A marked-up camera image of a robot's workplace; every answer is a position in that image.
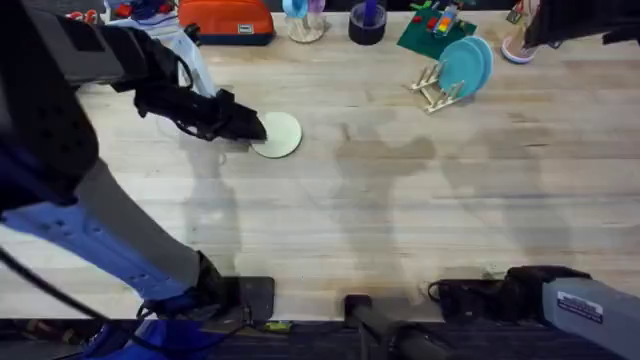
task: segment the teal plate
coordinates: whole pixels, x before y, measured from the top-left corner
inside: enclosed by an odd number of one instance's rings
[[[478,90],[484,76],[484,60],[474,45],[458,40],[444,49],[440,62],[445,62],[439,79],[442,89],[448,91],[454,84],[464,81],[458,97],[469,96]]]
[[[480,50],[482,59],[484,60],[484,74],[482,76],[480,86],[476,89],[476,91],[478,91],[487,84],[487,81],[489,81],[491,73],[493,72],[493,51],[491,50],[491,46],[489,46],[489,44],[479,36],[469,36],[464,38],[464,41],[473,44],[476,49]]]

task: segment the white plate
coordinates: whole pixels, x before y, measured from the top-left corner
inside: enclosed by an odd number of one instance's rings
[[[302,127],[296,118],[282,113],[267,113],[260,119],[267,130],[267,141],[255,142],[251,146],[258,154],[277,159],[294,152],[302,141]]]

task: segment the purple object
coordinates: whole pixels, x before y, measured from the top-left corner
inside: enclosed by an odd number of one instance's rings
[[[309,12],[321,13],[324,11],[325,0],[309,0]]]
[[[376,22],[376,0],[366,0],[364,3],[364,17],[362,24],[364,26],[373,26]]]

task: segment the dish rack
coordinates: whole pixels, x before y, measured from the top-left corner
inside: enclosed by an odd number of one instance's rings
[[[409,90],[418,92],[425,98],[425,112],[431,114],[451,104],[455,104],[462,97],[458,97],[464,81],[451,85],[449,89],[442,89],[439,84],[440,74],[446,66],[446,61],[433,66],[426,66],[420,73],[415,84],[409,85]]]

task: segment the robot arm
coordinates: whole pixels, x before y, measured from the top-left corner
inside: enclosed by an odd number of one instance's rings
[[[222,278],[119,187],[72,86],[135,90],[141,115],[165,116],[206,140],[264,139],[256,112],[228,92],[207,97],[179,86],[181,60],[143,31],[93,27],[19,0],[3,5],[11,16],[0,28],[15,35],[0,58],[1,222],[118,277],[160,316],[208,318],[237,306],[237,279]],[[265,280],[272,302],[273,280]],[[272,304],[264,308],[270,317]]]

